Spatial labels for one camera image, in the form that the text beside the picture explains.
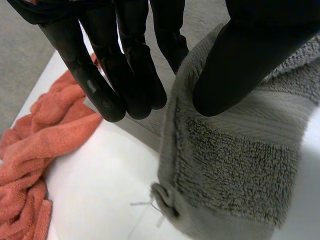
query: fabric fold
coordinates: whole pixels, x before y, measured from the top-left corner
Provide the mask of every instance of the fabric fold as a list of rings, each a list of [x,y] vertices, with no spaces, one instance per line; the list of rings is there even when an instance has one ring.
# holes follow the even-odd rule
[[[83,104],[84,92],[65,72],[7,129],[0,143],[0,239],[45,240],[51,219],[43,174],[58,156],[80,147],[102,117]]]
[[[319,35],[236,106],[208,118],[194,109],[193,89],[223,26],[177,73],[151,192],[170,222],[194,239],[269,240],[286,220],[301,142],[320,101]]]

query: black gloved finger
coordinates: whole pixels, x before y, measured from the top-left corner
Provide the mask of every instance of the black gloved finger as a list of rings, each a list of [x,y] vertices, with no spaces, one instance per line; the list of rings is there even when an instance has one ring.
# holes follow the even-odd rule
[[[251,28],[231,20],[208,54],[194,87],[194,107],[207,117],[231,108],[319,29],[320,22]]]
[[[40,25],[40,29],[103,118],[109,122],[120,121],[126,114],[125,107],[93,64],[83,41],[78,18],[57,20]]]
[[[126,59],[151,102],[152,109],[161,109],[167,103],[167,94],[158,77],[150,48],[146,45],[148,0],[114,0],[114,4]]]
[[[158,46],[174,74],[189,53],[186,38],[180,34],[185,0],[150,0]]]
[[[129,67],[125,55],[121,53],[116,12],[112,2],[105,1],[103,6],[83,9],[79,19],[102,69],[124,101],[128,114],[138,120],[146,118],[151,112],[151,103]]]
[[[221,30],[193,93],[205,116],[231,108],[319,30],[320,1],[226,0]]]

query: black glove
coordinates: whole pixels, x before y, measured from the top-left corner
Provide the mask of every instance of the black glove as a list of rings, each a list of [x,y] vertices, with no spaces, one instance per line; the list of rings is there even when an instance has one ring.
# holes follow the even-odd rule
[[[146,45],[148,0],[24,0],[8,2],[32,24],[38,24],[101,115],[109,122],[126,111],[134,119],[163,108],[167,95]],[[184,0],[151,1],[154,30],[160,50],[176,73],[188,54],[180,35]],[[93,64],[79,20],[110,84]],[[118,44],[117,23],[121,38]]]
[[[195,85],[193,105],[215,116],[240,102],[320,30],[320,0],[226,0],[220,31]]]

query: orange towel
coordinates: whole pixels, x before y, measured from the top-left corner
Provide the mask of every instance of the orange towel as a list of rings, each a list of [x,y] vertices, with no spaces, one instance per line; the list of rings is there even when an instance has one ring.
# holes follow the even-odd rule
[[[45,240],[52,203],[42,175],[56,157],[82,145],[102,117],[83,104],[85,94],[64,73],[7,129],[0,143],[0,240]]]

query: gray towel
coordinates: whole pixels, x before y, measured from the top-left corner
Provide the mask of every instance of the gray towel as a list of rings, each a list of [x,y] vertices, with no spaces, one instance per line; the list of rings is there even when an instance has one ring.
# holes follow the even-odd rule
[[[192,93],[222,26],[193,48],[177,73],[159,184],[151,192],[170,222],[194,239],[268,240],[286,219],[302,138],[319,104],[320,37],[239,104],[207,118],[194,109]]]

